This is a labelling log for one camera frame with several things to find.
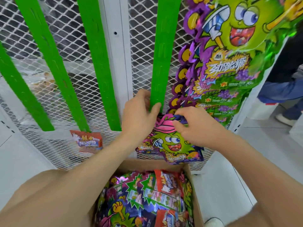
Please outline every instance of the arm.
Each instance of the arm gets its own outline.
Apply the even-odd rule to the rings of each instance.
[[[111,145],[23,202],[0,213],[0,226],[79,224],[122,161],[152,131],[161,104],[156,104],[149,114],[146,110],[149,96],[149,91],[140,90],[125,104],[122,132]]]
[[[252,191],[270,226],[302,226],[303,185],[263,157],[240,136],[226,130],[203,108],[176,111],[188,127],[174,126],[190,143],[217,150],[236,168]]]

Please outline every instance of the open cardboard box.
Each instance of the open cardboard box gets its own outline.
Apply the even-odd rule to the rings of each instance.
[[[194,223],[195,227],[204,227],[203,219],[201,216],[200,207],[198,204],[197,195],[195,192],[194,184],[191,179],[190,168],[188,164],[181,165],[170,165],[164,160],[139,160],[139,159],[126,159],[121,163],[117,172],[127,173],[129,171],[146,171],[146,170],[155,170],[155,169],[165,169],[169,171],[180,172],[184,169],[187,177],[191,182],[192,187],[192,202],[193,202],[193,214],[194,214]]]

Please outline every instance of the white sneaker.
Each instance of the white sneaker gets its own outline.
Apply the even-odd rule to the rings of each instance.
[[[282,114],[277,114],[276,119],[289,126],[294,126],[294,124],[297,122],[297,120],[288,119],[288,118],[284,117]]]
[[[224,227],[224,224],[219,218],[213,217],[205,222],[205,227]]]

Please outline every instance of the cartoon mouth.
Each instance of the cartoon mouth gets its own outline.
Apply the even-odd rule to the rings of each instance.
[[[229,37],[230,43],[236,47],[245,45],[250,40],[252,35],[254,35],[255,28],[255,26],[246,29],[236,29],[232,27]]]
[[[181,150],[181,147],[182,145],[180,143],[176,144],[176,145],[167,145],[168,148],[171,150],[171,151],[179,151]]]

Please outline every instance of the green hanging strip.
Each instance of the green hanging strip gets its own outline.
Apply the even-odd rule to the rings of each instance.
[[[77,95],[37,0],[15,0],[81,131],[90,132]]]
[[[108,124],[121,131],[98,0],[77,0]]]
[[[164,105],[180,4],[181,0],[158,0],[150,107],[160,102],[162,103],[161,111]]]
[[[55,128],[51,124],[43,107],[33,95],[21,74],[16,69],[6,50],[0,42],[0,72],[13,92],[21,100],[25,108],[32,115],[37,124],[43,131],[54,131]]]

